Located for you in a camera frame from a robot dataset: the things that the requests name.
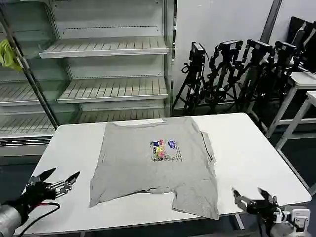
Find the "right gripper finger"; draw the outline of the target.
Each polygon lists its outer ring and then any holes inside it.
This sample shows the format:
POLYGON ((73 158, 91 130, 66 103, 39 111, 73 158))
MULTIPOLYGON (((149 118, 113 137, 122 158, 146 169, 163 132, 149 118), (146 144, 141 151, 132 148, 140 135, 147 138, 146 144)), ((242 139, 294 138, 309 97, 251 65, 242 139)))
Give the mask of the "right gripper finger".
POLYGON ((235 188, 232 188, 234 202, 243 211, 249 212, 256 205, 256 201, 242 196, 235 188))
POLYGON ((277 205, 277 197, 272 196, 266 190, 261 189, 260 187, 257 188, 260 195, 264 198, 265 201, 272 205, 277 205))

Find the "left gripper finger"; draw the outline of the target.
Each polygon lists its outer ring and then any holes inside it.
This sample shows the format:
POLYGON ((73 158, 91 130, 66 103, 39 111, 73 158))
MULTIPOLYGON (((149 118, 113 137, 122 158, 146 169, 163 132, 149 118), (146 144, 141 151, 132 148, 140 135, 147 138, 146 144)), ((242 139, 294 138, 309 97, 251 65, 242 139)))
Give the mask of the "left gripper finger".
POLYGON ((76 172, 67 178, 65 181, 59 181, 57 183, 48 186, 50 191, 53 191, 55 197, 61 197, 72 190, 72 185, 76 182, 80 172, 76 172))
POLYGON ((40 182, 44 182, 48 177, 51 176, 51 174, 56 170, 56 168, 52 168, 49 170, 44 171, 43 173, 37 175, 37 176, 32 176, 29 181, 27 182, 27 187, 29 186, 33 186, 36 183, 40 182))

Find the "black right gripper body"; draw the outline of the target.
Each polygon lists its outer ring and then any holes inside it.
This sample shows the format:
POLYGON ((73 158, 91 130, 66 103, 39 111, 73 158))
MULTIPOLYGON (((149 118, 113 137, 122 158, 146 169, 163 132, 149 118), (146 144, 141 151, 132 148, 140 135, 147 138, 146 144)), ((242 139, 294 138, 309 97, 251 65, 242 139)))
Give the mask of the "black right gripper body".
POLYGON ((246 211, 259 216, 266 223, 281 221, 281 208, 276 200, 253 200, 247 205, 246 211))

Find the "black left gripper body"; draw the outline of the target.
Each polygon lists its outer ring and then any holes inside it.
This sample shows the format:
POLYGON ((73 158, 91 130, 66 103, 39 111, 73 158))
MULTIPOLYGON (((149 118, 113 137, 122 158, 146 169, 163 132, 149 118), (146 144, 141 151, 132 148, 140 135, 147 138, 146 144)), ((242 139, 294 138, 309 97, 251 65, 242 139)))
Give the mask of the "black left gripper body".
POLYGON ((35 183, 26 187, 26 191, 13 201, 13 207, 20 214, 22 222, 26 222, 29 214, 43 201, 56 199, 56 190, 49 189, 48 186, 48 183, 35 183))

